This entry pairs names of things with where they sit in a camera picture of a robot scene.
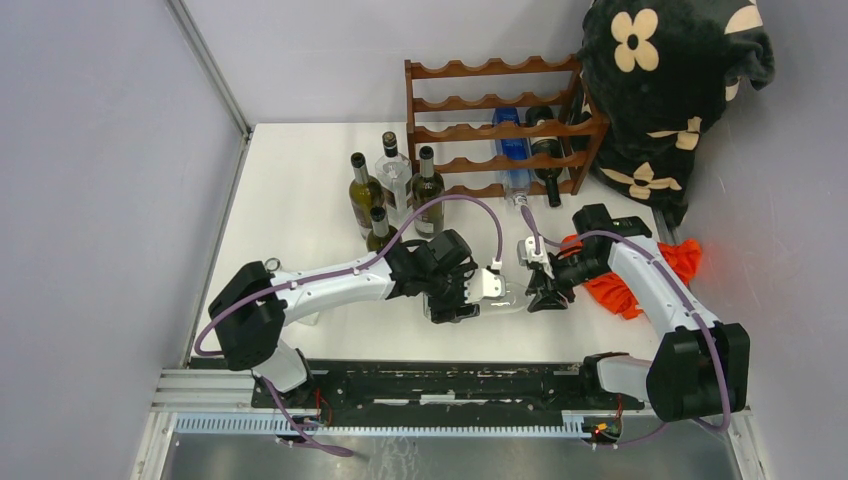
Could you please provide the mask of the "small clear glass bottle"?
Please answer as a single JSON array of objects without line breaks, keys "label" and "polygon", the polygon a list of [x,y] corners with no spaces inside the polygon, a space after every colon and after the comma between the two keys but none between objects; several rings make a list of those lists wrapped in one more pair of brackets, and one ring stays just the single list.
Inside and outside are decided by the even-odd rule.
[{"label": "small clear glass bottle", "polygon": [[[506,288],[506,297],[501,301],[479,299],[474,303],[480,306],[480,314],[476,317],[526,312],[530,300],[526,295],[527,287],[519,283],[506,281]],[[431,297],[425,295],[423,299],[423,313],[428,320],[430,320],[431,303],[433,303]]]}]

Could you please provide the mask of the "green wine bottle white label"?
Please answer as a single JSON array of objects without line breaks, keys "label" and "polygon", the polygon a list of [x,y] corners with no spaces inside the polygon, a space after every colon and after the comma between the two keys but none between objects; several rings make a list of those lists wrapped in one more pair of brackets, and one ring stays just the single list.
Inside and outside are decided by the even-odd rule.
[{"label": "green wine bottle white label", "polygon": [[[525,122],[529,127],[538,126],[554,119],[553,110],[549,106],[530,107],[525,113]],[[550,158],[563,158],[564,151],[556,136],[531,137],[529,146],[533,155],[545,154]],[[544,183],[548,205],[551,208],[562,204],[559,192],[559,176],[562,168],[537,168],[536,176]]]}]

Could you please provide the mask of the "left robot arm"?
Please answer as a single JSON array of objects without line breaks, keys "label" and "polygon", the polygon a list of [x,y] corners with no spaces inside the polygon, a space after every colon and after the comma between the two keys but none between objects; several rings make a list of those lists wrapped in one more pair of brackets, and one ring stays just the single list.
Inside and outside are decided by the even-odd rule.
[{"label": "left robot arm", "polygon": [[231,371],[267,380],[290,407],[306,405],[314,381],[306,361],[281,338],[305,317],[365,301],[423,295],[434,323],[473,317],[500,281],[480,269],[454,230],[429,241],[408,241],[347,264],[310,272],[272,273],[254,261],[240,268],[208,307],[219,354]]}]

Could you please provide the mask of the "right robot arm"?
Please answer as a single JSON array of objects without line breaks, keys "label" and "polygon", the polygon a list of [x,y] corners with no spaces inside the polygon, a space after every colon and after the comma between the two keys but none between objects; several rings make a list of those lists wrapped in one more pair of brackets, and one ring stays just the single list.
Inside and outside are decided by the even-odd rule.
[{"label": "right robot arm", "polygon": [[531,271],[531,313],[565,310],[574,289],[614,274],[634,295],[660,344],[653,360],[609,352],[585,358],[577,382],[580,400],[602,408],[617,394],[647,402],[664,422],[708,417],[728,428],[747,404],[750,337],[738,323],[725,323],[699,302],[662,256],[652,232],[638,217],[612,218],[602,204],[582,207],[572,217],[576,238],[564,254],[547,251],[530,209],[520,212],[531,230],[520,258]]}]

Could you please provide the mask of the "green wine bottle front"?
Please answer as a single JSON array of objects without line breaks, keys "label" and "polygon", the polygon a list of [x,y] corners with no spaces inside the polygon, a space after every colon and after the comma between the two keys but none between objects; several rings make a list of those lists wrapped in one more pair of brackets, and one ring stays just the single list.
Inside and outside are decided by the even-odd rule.
[{"label": "green wine bottle front", "polygon": [[384,207],[373,207],[370,209],[372,229],[366,237],[366,247],[369,252],[379,253],[398,233],[398,230],[389,222]]}]

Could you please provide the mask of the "blue square bottle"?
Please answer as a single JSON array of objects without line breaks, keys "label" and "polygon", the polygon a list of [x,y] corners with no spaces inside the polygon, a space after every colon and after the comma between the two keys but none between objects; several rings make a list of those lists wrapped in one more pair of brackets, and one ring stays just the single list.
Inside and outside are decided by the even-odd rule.
[{"label": "blue square bottle", "polygon": [[[520,121],[518,110],[515,107],[496,108],[493,113],[492,123],[512,123],[518,125]],[[505,156],[508,160],[522,162],[529,159],[528,145],[525,138],[506,138],[495,141],[496,153]],[[498,173],[499,181],[504,189],[504,198],[516,209],[525,205],[533,184],[532,172],[526,168],[501,170]]]}]

